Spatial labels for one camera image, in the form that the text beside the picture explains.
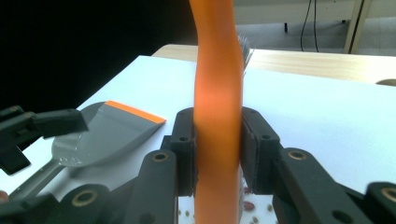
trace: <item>cable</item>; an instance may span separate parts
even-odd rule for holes
[[[304,36],[304,29],[305,29],[305,25],[306,25],[306,19],[308,19],[309,8],[311,8],[311,0],[309,0],[308,10],[306,11],[305,21],[304,21],[304,25],[303,25],[303,30],[301,31],[301,36],[300,36],[301,51],[304,51],[304,49],[303,49],[303,36]]]
[[[318,40],[317,40],[317,0],[315,0],[315,14],[314,14],[314,36],[315,36],[315,47],[318,50]]]
[[[309,9],[311,8],[311,2],[312,2],[312,0],[309,0],[308,10],[306,11],[306,16],[305,16],[305,20],[304,20],[303,30],[301,31],[301,36],[300,36],[300,48],[301,48],[301,51],[304,51],[304,48],[303,48],[304,29],[305,29],[305,25],[306,25],[306,20],[308,19],[308,15],[309,15]],[[318,50],[318,40],[317,40],[317,0],[315,0],[315,2],[314,2],[314,7],[315,7],[314,8],[315,47],[317,49],[317,52],[319,52],[319,50]]]

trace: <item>orange edge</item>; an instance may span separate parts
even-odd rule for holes
[[[139,117],[141,117],[143,119],[148,119],[148,120],[150,120],[150,121],[152,121],[154,123],[158,123],[159,124],[159,123],[165,123],[166,122],[166,119],[163,119],[163,118],[160,118],[158,116],[152,115],[152,114],[150,114],[148,112],[145,112],[143,110],[139,110],[139,109],[136,109],[134,107],[130,107],[128,105],[123,105],[123,104],[117,103],[115,101],[107,101],[107,102],[105,102],[105,104],[113,106],[113,107],[116,107],[116,108],[118,108],[120,110],[123,110],[123,111],[126,111],[128,113],[137,115],[137,116],[139,116]]]

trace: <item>black plastic part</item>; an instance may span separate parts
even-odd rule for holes
[[[357,192],[354,189],[350,189],[344,185],[340,185],[347,196],[359,207],[361,211],[364,212],[364,194]]]
[[[375,223],[396,223],[396,185],[376,182],[368,186],[364,196],[368,217]]]
[[[134,178],[110,192],[110,198],[106,208],[106,212],[109,213],[108,222],[106,224],[122,223],[127,209],[125,205],[128,204],[131,199],[136,181],[137,178]]]
[[[177,223],[177,159],[170,150],[150,152],[143,159],[124,224]]]
[[[44,138],[88,131],[84,118],[75,109],[37,114],[33,118],[33,124]]]
[[[372,223],[359,207],[346,195],[306,151],[286,148],[280,151],[280,161],[276,166],[300,216],[299,223]]]
[[[95,224],[106,223],[108,212],[104,212],[108,196],[103,185],[84,185],[70,191],[47,218],[46,224]]]
[[[0,204],[0,223],[42,224],[58,201],[51,195]]]
[[[178,196],[191,196],[197,182],[195,130],[192,113],[192,108],[177,113],[172,136],[165,137],[162,145],[162,148],[169,147],[168,149],[177,155]]]
[[[273,196],[273,207],[276,212],[276,219],[281,224],[299,223],[300,215],[294,204],[289,204],[281,200],[276,195]]]
[[[0,168],[12,175],[30,165],[18,146],[44,138],[88,130],[81,113],[66,109],[46,113],[23,113],[20,106],[0,111]]]
[[[6,119],[11,119],[11,118],[21,115],[23,113],[24,113],[24,111],[23,111],[22,107],[20,107],[18,105],[14,105],[7,109],[0,110],[0,122],[3,122]]]
[[[0,168],[7,175],[13,175],[30,164],[17,146],[3,152],[0,151]]]
[[[40,132],[33,124],[35,113],[27,112],[0,123],[0,152],[37,138]]]
[[[247,185],[255,194],[272,194],[271,163],[282,148],[279,136],[256,110],[242,111],[241,166]]]

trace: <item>small debris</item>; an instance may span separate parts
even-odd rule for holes
[[[271,204],[268,204],[267,210],[268,212],[272,212],[274,210],[274,207]]]
[[[249,212],[249,211],[253,211],[254,208],[256,206],[254,206],[254,203],[248,202],[248,201],[244,201],[244,210]]]

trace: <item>tabletop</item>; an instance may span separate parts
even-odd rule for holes
[[[85,184],[101,184],[113,190],[135,178],[144,156],[161,146],[164,135],[172,133],[176,113],[193,106],[196,53],[194,46],[165,46],[155,57],[140,56],[87,99],[78,109],[112,100],[165,118],[166,123],[143,145],[115,160],[84,168],[64,168],[41,193],[51,192],[61,200],[70,190]],[[283,147],[309,151],[338,183],[364,192],[373,181],[396,182],[392,172],[396,169],[392,159],[396,156],[393,150],[396,148],[393,141],[396,138],[393,116],[396,91],[393,87],[358,82],[375,81],[358,79],[348,72],[347,64],[342,63],[343,58],[350,61],[355,58],[351,70],[363,71],[364,59],[374,67],[383,61],[373,63],[374,60],[368,60],[372,57],[295,52],[294,61],[299,60],[298,63],[292,55],[287,51],[255,50],[244,77],[244,106],[254,108],[265,117],[281,138]],[[326,69],[316,64],[320,60]],[[273,71],[270,71],[271,61],[275,62]],[[303,61],[308,68],[300,65]],[[306,75],[309,69],[314,72],[311,76],[295,75]],[[331,76],[338,69],[337,76]],[[0,173],[1,188],[10,193],[51,160],[52,141],[53,138],[39,139],[26,148],[23,153],[32,165],[13,176]],[[260,223],[275,223],[275,213],[265,210],[271,203],[270,196],[244,197],[253,202],[256,209],[244,213],[241,223],[249,223],[252,217],[257,217]],[[194,223],[192,198],[182,197],[178,202],[179,223]]]
[[[198,47],[166,45],[152,56],[195,62]],[[396,57],[254,49],[247,67],[376,83],[396,79]]]

